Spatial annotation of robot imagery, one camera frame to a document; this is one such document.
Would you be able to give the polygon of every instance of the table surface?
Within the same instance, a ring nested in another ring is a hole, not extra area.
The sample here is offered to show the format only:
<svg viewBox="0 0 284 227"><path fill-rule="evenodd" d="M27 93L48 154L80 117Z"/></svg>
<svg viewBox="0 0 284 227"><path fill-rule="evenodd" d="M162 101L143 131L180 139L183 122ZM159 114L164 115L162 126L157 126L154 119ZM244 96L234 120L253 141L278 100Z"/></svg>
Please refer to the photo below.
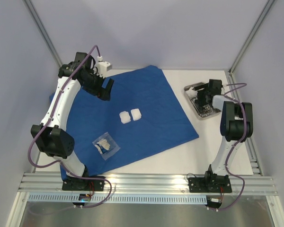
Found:
<svg viewBox="0 0 284 227"><path fill-rule="evenodd" d="M109 76L128 71L130 70L111 70ZM201 81L207 82L209 79L221 79L223 84L227 84L225 72L222 70L163 70L163 72L199 138L108 173L204 174L215 159L222 140L221 113L206 120L199 120L185 99L183 88ZM51 157L41 153L38 164L45 165L52 161ZM253 175L245 144L239 148L230 170L234 174ZM60 167L59 164L54 164L37 171L60 171Z"/></svg>

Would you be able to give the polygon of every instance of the white block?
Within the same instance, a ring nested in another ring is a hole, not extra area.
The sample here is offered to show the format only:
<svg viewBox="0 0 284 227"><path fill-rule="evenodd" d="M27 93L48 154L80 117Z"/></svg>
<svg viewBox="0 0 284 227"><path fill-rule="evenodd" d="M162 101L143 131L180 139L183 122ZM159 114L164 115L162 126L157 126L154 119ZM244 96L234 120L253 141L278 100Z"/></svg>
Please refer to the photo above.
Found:
<svg viewBox="0 0 284 227"><path fill-rule="evenodd" d="M142 115L139 109L133 109L131 110L132 113L132 117L134 121L137 121L139 119L141 119Z"/></svg>
<svg viewBox="0 0 284 227"><path fill-rule="evenodd" d="M119 116L120 116L121 122L123 124L126 124L126 123L131 121L131 117L130 117L130 115L127 111L123 111L123 112L119 113Z"/></svg>

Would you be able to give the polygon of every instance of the blue cloth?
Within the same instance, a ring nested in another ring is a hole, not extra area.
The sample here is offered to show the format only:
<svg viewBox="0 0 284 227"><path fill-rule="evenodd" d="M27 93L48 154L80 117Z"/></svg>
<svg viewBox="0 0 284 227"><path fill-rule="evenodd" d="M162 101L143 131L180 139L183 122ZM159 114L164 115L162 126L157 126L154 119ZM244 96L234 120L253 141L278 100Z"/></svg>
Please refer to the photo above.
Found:
<svg viewBox="0 0 284 227"><path fill-rule="evenodd" d="M111 100L80 90L67 121L75 153L97 175L198 138L162 70L155 66L111 77ZM139 108L142 118L122 124L119 113ZM93 141L108 132L120 147L106 161ZM61 170L62 179L66 173Z"/></svg>

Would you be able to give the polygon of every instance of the gray floor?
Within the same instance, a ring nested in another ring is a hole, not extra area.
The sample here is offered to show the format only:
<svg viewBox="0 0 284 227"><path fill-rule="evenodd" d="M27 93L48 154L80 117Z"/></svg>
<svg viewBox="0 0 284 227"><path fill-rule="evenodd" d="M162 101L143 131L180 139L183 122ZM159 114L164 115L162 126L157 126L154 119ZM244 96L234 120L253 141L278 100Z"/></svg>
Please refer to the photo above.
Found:
<svg viewBox="0 0 284 227"><path fill-rule="evenodd" d="M223 205L233 201L225 196ZM272 219L264 196L243 196L227 211L213 212L203 205L112 204L70 209L54 215L34 215L71 206L65 202L28 204L22 227L270 227Z"/></svg>

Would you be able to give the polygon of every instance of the white backdrop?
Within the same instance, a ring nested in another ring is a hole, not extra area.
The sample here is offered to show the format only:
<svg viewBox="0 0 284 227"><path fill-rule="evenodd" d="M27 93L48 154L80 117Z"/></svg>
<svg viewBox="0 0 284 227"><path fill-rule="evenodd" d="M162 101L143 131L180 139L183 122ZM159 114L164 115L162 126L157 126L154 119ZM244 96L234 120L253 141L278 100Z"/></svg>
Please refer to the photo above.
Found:
<svg viewBox="0 0 284 227"><path fill-rule="evenodd" d="M229 69L266 0L33 0L63 63L98 44L115 69Z"/></svg>
<svg viewBox="0 0 284 227"><path fill-rule="evenodd" d="M275 181L284 209L284 0L276 1L235 71L254 108L254 137L264 172Z"/></svg>
<svg viewBox="0 0 284 227"><path fill-rule="evenodd" d="M49 106L57 71L22 0L0 0L0 227L31 169L30 128Z"/></svg>

